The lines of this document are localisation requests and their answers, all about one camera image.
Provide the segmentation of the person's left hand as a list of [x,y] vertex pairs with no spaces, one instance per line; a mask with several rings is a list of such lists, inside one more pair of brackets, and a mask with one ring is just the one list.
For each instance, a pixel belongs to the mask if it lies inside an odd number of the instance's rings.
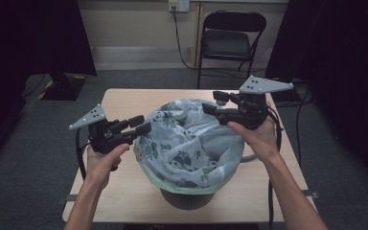
[[94,151],[91,146],[88,146],[87,175],[84,183],[89,187],[103,190],[107,186],[111,169],[122,162],[121,156],[127,150],[129,150],[129,145],[122,144],[108,154],[101,154]]

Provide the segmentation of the black stand base striped tape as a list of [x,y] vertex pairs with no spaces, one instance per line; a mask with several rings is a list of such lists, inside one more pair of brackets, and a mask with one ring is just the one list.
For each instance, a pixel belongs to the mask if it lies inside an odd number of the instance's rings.
[[51,80],[38,95],[42,101],[75,101],[85,84],[86,77],[50,73]]

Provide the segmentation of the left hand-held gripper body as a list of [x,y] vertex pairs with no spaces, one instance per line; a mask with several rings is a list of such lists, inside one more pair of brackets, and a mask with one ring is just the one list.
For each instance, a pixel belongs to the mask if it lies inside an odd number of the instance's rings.
[[75,130],[82,127],[88,127],[88,139],[95,152],[109,153],[117,146],[128,143],[128,139],[123,134],[123,130],[129,127],[128,120],[109,122],[99,103],[71,124],[69,129]]

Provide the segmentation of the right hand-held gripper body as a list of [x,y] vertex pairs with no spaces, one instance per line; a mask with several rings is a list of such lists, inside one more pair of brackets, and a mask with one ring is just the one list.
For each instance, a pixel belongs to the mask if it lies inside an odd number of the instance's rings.
[[280,82],[250,76],[240,87],[234,103],[242,115],[240,123],[248,129],[258,128],[268,116],[266,94],[291,90],[292,82]]

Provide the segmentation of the panda print trash bag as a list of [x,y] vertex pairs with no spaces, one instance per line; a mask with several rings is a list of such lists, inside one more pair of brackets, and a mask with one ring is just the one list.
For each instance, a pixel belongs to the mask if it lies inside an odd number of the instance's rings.
[[153,111],[151,131],[134,142],[136,160],[149,181],[175,194],[217,192],[235,174],[244,141],[203,112],[209,101],[180,99]]

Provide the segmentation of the white wall socket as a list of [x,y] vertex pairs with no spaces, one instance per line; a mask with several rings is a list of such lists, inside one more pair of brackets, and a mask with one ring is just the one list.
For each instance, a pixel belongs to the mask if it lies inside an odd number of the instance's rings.
[[168,10],[170,12],[188,12],[190,10],[190,0],[169,0]]

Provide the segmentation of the dark grey trash bin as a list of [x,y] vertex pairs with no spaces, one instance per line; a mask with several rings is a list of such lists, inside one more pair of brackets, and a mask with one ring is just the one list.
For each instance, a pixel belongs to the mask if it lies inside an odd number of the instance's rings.
[[207,205],[214,197],[214,194],[208,195],[184,195],[171,193],[161,189],[162,196],[171,206],[180,210],[196,210]]

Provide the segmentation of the wooden post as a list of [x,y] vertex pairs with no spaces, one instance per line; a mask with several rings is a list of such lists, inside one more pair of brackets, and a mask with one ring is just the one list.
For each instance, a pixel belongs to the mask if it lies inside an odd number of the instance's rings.
[[194,28],[194,45],[192,49],[192,65],[194,68],[197,68],[200,57],[199,52],[200,52],[202,26],[203,26],[204,4],[202,2],[196,1],[193,3],[193,5],[195,7],[195,28]]

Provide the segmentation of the person's right hand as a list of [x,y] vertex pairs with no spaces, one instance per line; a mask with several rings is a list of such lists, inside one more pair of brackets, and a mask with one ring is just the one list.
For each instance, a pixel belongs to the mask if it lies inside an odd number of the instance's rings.
[[264,164],[272,163],[280,157],[276,143],[275,123],[271,118],[267,117],[263,124],[255,130],[236,122],[229,122],[227,126],[244,139]]

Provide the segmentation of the black curtain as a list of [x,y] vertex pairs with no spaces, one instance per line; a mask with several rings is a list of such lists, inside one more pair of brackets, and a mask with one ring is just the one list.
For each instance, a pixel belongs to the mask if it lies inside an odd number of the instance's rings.
[[36,74],[94,76],[78,0],[0,0],[0,146]]
[[266,76],[308,81],[368,169],[368,0],[288,0]]

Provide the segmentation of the black folding chair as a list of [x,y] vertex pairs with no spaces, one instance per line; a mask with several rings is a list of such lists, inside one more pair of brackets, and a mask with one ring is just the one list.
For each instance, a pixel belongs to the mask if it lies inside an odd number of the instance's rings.
[[258,12],[219,10],[208,14],[201,33],[197,86],[200,86],[204,59],[239,61],[238,69],[248,62],[246,76],[249,77],[265,28],[266,19]]

